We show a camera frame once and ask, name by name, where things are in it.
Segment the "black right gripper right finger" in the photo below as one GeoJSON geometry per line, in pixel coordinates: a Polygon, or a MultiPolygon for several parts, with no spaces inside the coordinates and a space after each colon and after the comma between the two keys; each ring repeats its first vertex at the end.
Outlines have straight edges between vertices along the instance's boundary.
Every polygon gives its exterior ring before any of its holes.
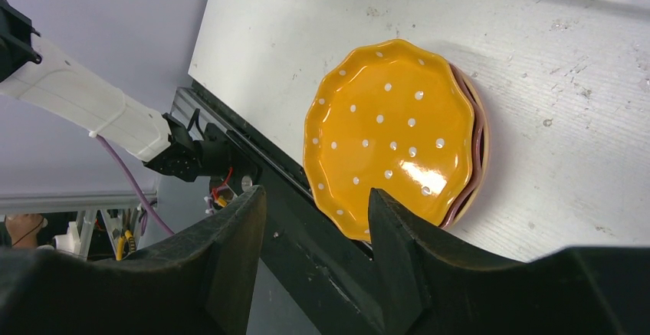
{"type": "Polygon", "coordinates": [[[369,194],[387,334],[647,334],[649,250],[569,247],[524,263],[369,194]]]}

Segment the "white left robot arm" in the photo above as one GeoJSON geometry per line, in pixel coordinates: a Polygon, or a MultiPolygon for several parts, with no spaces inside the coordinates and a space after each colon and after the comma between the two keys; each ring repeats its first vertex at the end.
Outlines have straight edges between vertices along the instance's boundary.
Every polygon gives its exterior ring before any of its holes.
{"type": "Polygon", "coordinates": [[[40,107],[111,141],[161,175],[235,183],[256,165],[214,123],[184,125],[151,109],[78,64],[43,38],[31,19],[1,0],[1,93],[40,107]]]}

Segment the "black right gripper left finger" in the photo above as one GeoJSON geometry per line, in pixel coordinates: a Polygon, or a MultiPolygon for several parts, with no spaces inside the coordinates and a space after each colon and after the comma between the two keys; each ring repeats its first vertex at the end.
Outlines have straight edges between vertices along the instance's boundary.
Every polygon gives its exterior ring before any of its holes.
{"type": "Polygon", "coordinates": [[[1,251],[3,334],[244,334],[267,215],[253,186],[121,261],[1,251]]]}

